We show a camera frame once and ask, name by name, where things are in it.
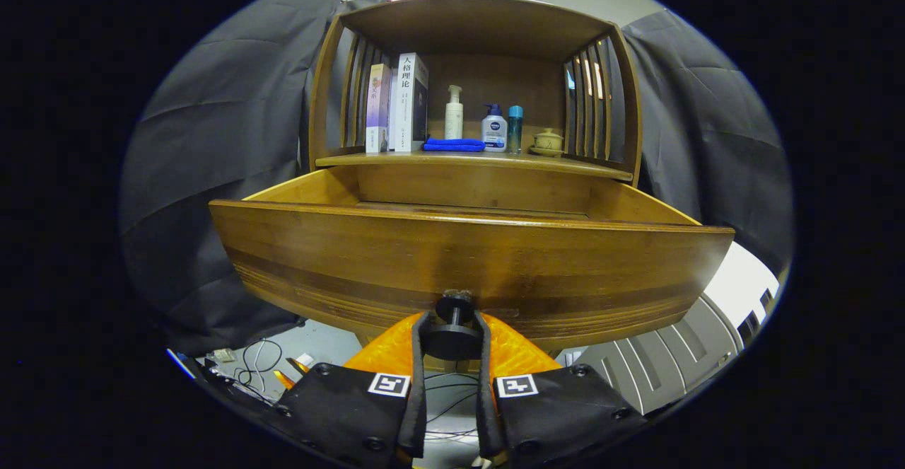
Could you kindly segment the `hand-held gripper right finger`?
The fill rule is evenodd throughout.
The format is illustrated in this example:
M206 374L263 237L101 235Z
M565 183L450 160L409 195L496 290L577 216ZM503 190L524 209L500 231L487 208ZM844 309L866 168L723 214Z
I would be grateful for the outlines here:
M588 364L563 366L504 321L479 312L479 453L495 465L592 466L647 419Z

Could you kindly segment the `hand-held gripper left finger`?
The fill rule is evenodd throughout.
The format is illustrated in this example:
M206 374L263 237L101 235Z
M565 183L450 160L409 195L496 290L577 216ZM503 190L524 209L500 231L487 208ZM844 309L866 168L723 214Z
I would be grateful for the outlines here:
M272 408L272 427L339 468L410 468L424 454L421 327L408 315L342 365L319 363Z

